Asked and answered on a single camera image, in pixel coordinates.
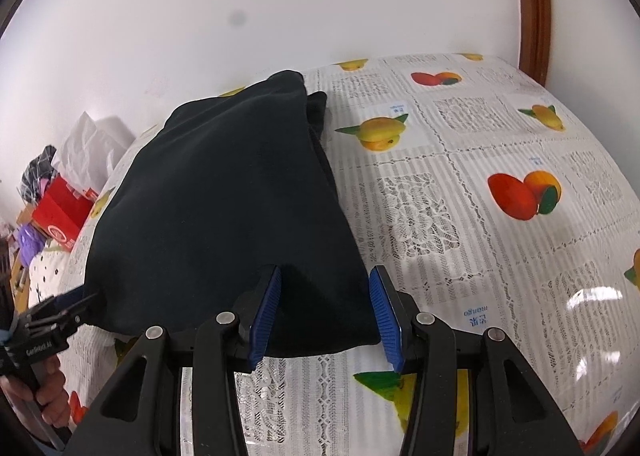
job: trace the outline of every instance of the metal screw head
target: metal screw head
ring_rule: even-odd
[[[151,326],[146,329],[145,336],[147,339],[157,339],[162,335],[162,328],[160,326]]]
[[[218,321],[218,324],[231,324],[235,320],[236,316],[233,314],[233,312],[230,311],[220,312],[216,316],[216,321]]]
[[[500,328],[489,328],[487,335],[492,341],[502,342],[506,338],[504,331]]]
[[[426,324],[427,326],[436,322],[436,318],[433,313],[429,313],[428,311],[421,311],[415,316],[415,320],[420,324]]]

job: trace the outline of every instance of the white wall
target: white wall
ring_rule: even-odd
[[[78,115],[134,133],[284,68],[408,52],[517,63],[518,0],[24,0],[0,39],[0,213]]]
[[[640,18],[628,0],[553,0],[546,87],[640,194]]]

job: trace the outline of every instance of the clutter pile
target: clutter pile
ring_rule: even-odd
[[[17,228],[5,225],[0,231],[11,249],[11,288],[18,311],[28,305],[31,261],[52,243],[71,252],[129,146],[82,113],[61,147],[49,144],[29,162],[18,188],[25,207],[16,218]]]

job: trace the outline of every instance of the purple object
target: purple object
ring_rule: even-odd
[[[40,198],[42,199],[42,197],[44,196],[44,192],[47,190],[47,186],[49,185],[49,178],[41,178],[40,179]]]
[[[16,239],[20,246],[18,256],[20,256],[22,266],[28,267],[31,259],[43,251],[45,238],[38,232],[36,227],[27,223],[20,225],[16,234]]]

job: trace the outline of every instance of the white plastic bag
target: white plastic bag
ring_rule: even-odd
[[[95,201],[125,151],[83,112],[51,165],[71,187]]]

